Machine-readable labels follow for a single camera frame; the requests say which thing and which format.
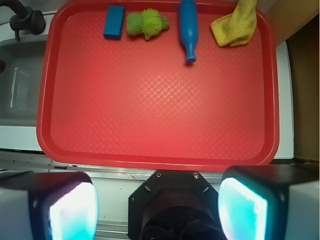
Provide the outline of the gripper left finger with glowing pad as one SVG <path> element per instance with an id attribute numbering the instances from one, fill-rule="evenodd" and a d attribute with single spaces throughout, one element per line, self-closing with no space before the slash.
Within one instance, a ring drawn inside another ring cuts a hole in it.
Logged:
<path id="1" fill-rule="evenodd" d="M 0 172 L 2 240 L 92 240 L 98 192 L 84 172 Z"/>

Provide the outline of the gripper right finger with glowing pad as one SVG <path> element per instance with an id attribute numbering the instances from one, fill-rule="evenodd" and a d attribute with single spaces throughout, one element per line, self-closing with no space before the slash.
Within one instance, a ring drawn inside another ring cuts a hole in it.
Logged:
<path id="1" fill-rule="evenodd" d="M 231 166 L 219 186 L 218 214 L 228 240 L 318 240 L 319 165 Z"/>

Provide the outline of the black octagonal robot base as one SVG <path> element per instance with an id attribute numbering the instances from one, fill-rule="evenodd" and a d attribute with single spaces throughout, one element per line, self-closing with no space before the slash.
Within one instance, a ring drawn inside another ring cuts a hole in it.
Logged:
<path id="1" fill-rule="evenodd" d="M 131 240 L 225 240 L 218 191 L 199 173 L 158 170 L 128 198 Z"/>

